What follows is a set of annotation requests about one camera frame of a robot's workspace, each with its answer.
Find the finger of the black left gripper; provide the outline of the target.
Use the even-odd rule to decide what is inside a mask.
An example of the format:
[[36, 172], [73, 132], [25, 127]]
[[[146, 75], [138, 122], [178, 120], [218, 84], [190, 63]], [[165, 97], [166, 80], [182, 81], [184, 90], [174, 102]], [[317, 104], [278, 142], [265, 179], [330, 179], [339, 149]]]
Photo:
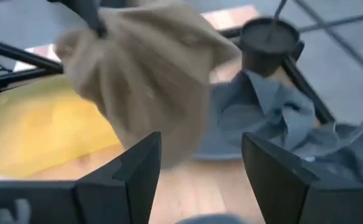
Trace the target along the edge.
[[48, 2], [63, 4], [78, 14], [99, 38], [107, 34], [106, 26], [98, 12], [101, 0], [48, 0]]

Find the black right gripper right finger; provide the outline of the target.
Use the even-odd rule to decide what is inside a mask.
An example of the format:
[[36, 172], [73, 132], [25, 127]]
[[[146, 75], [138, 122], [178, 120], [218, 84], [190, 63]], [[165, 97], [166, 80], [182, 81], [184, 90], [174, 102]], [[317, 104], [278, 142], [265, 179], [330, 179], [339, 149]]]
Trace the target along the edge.
[[244, 133], [242, 157], [266, 224], [363, 224], [363, 184]]

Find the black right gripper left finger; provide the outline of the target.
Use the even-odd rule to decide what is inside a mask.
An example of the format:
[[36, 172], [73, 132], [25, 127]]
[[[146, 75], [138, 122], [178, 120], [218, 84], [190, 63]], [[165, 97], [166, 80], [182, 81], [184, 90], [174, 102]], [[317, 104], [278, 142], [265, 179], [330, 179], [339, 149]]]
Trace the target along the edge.
[[148, 224], [161, 164], [162, 139], [153, 132], [76, 181], [81, 224]]

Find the tan baseball cap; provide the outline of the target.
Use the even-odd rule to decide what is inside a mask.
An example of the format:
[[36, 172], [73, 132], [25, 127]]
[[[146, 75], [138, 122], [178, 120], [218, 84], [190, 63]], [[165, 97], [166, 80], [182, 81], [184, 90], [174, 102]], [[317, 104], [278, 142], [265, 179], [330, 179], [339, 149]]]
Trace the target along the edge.
[[96, 105], [125, 148], [159, 131], [163, 169], [190, 159], [206, 131], [211, 72], [239, 49], [184, 0], [99, 13], [103, 37], [84, 28], [55, 43], [71, 87]]

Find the yellow plastic bin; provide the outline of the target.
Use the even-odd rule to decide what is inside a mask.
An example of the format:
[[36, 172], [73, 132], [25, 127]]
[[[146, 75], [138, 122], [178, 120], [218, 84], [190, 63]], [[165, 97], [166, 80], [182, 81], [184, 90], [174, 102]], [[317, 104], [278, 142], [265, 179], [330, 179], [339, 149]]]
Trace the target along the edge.
[[124, 151], [63, 75], [0, 93], [0, 176], [77, 179]]

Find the green plant in black pot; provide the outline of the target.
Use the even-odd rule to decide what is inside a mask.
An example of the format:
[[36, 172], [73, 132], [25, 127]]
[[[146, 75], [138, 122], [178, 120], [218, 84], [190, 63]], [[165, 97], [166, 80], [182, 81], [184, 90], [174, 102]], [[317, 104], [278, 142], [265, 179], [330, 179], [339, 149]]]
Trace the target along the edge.
[[279, 19], [286, 3], [281, 0], [272, 17], [258, 17], [242, 26], [239, 46], [244, 70], [268, 77], [299, 44], [297, 29]]

